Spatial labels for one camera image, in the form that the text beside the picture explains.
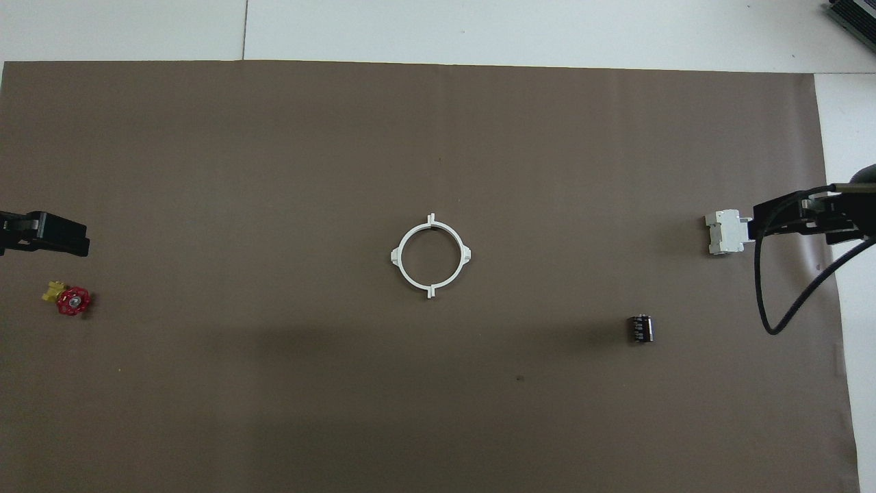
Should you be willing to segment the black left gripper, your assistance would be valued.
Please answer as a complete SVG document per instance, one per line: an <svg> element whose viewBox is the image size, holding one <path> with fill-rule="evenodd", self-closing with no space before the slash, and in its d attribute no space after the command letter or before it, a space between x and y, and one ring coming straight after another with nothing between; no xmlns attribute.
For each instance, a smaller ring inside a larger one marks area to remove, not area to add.
<svg viewBox="0 0 876 493"><path fill-rule="evenodd" d="M0 255L13 251L53 251L77 257L90 254L88 228L81 223L48 212L29 212L26 238L18 235L25 227L25 216L1 212Z"/></svg>

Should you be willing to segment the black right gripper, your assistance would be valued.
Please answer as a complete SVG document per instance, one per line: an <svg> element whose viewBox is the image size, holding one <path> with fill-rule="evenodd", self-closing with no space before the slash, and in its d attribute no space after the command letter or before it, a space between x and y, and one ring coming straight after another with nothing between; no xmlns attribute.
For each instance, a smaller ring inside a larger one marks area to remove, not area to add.
<svg viewBox="0 0 876 493"><path fill-rule="evenodd" d="M814 235L814 216L803 202L810 194L783 194L753 206L753 239L797 233ZM848 218L858 231L827 233L827 244L866 240L875 231L875 194L833 194L826 197L829 209Z"/></svg>

